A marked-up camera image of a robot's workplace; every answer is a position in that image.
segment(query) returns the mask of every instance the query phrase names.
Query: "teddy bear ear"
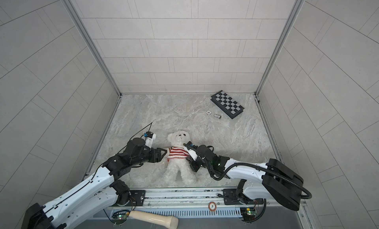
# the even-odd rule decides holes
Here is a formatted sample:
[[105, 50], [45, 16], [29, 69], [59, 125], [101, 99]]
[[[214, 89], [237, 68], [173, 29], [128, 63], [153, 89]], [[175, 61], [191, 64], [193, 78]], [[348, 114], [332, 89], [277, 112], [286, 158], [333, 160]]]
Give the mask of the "teddy bear ear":
[[167, 140], [169, 142], [172, 142], [172, 138], [173, 138], [173, 133], [170, 133], [168, 136], [167, 136]]

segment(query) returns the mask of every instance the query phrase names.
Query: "tiled wall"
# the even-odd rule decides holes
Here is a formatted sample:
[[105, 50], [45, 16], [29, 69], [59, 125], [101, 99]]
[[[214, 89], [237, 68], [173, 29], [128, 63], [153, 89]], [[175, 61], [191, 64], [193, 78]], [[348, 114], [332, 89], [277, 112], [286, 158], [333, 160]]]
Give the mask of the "tiled wall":
[[81, 180], [116, 99], [59, 0], [0, 0], [0, 228]]
[[379, 226], [379, 0], [306, 0], [259, 99], [319, 228]]
[[295, 0], [72, 0], [121, 92], [254, 92]]

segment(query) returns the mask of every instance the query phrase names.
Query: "red striped shirt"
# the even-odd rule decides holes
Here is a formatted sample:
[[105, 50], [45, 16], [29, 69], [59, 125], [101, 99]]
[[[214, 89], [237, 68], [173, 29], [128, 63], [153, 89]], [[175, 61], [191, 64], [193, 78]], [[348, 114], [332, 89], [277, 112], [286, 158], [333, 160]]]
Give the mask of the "red striped shirt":
[[172, 147], [169, 150], [170, 154], [167, 157], [167, 161], [172, 158], [186, 158], [189, 156], [188, 152], [182, 147]]

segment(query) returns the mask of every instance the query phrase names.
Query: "teddy bear head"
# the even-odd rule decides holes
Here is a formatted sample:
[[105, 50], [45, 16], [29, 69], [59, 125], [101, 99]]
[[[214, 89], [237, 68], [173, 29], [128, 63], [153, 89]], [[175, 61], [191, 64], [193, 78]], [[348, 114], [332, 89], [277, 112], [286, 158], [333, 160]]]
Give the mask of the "teddy bear head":
[[167, 137], [167, 140], [171, 143], [172, 146], [183, 145], [183, 143], [191, 141], [190, 134], [188, 132], [185, 132], [184, 130], [179, 130], [177, 132], [170, 133]]

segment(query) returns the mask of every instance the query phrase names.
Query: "teddy bear leg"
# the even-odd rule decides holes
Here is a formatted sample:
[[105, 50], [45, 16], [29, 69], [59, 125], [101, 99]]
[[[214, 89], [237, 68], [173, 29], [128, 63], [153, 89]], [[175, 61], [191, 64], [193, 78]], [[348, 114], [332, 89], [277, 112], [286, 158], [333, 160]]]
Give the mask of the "teddy bear leg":
[[190, 165], [187, 160], [183, 159], [178, 162], [180, 168], [180, 175], [182, 176], [183, 182], [186, 185], [191, 185], [196, 183], [196, 176], [193, 174]]
[[166, 172], [164, 173], [163, 180], [167, 183], [172, 183], [176, 179], [176, 175], [178, 174], [179, 167], [177, 163], [173, 160], [168, 162]]

